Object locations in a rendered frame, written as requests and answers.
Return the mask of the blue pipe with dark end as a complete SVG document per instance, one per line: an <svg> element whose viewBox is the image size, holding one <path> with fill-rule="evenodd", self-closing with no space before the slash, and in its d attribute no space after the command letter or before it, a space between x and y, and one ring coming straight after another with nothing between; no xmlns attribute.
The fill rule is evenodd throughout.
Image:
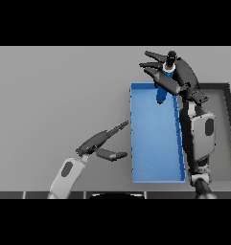
<svg viewBox="0 0 231 245"><path fill-rule="evenodd" d="M173 79L175 71L175 62L177 54L175 51L169 51L166 56L166 61L163 63L161 68L162 81L157 87L156 101L158 104L162 104L171 88L171 80Z"/></svg>

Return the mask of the dark grey bin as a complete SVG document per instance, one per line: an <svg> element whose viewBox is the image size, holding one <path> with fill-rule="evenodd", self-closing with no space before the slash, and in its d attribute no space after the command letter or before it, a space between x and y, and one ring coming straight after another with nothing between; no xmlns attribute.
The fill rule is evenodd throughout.
<svg viewBox="0 0 231 245"><path fill-rule="evenodd" d="M228 83L201 83L203 107L216 116L216 146L210 156L214 181L231 181L231 90Z"/></svg>

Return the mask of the blue bin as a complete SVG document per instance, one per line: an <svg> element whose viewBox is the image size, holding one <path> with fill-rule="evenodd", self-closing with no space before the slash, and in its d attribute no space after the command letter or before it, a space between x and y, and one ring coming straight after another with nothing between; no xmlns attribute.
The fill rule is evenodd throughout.
<svg viewBox="0 0 231 245"><path fill-rule="evenodd" d="M152 82L129 87L132 182L184 183L186 179L178 99L156 101Z"/></svg>

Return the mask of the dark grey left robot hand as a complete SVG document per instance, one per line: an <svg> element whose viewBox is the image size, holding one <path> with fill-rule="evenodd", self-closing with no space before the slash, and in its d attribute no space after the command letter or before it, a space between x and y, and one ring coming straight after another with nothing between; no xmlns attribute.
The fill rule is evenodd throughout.
<svg viewBox="0 0 231 245"><path fill-rule="evenodd" d="M89 156L95 153L98 157L111 162L125 158L127 156L126 152L115 152L112 150L107 150L103 148L103 145L108 139L110 139L113 135L122 130L126 125L128 125L128 121L122 122L110 130L103 130L95 134L94 136L86 140L83 144L81 144L76 149L76 153L80 157L83 157L84 155Z"/></svg>

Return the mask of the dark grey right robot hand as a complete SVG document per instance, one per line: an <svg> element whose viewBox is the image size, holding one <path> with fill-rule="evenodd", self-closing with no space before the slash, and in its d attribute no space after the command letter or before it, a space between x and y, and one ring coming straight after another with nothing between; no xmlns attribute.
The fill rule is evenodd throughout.
<svg viewBox="0 0 231 245"><path fill-rule="evenodd" d="M154 86L158 87L162 81L161 68L167 55L163 56L150 51L145 51L145 55L153 58L154 62L140 63L139 66L153 79ZM193 101L196 105L202 105L208 101L208 97L200 90L196 74L182 57L176 59L169 93L174 96L179 95L184 100Z"/></svg>

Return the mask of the dark strip with pale lines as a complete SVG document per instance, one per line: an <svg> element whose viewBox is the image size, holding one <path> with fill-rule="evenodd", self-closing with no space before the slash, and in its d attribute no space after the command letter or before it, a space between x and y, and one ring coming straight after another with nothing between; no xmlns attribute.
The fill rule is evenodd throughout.
<svg viewBox="0 0 231 245"><path fill-rule="evenodd" d="M231 191L215 191L218 199L231 199ZM0 191L0 199L47 199L49 191ZM195 199L194 191L92 192L72 191L68 199Z"/></svg>

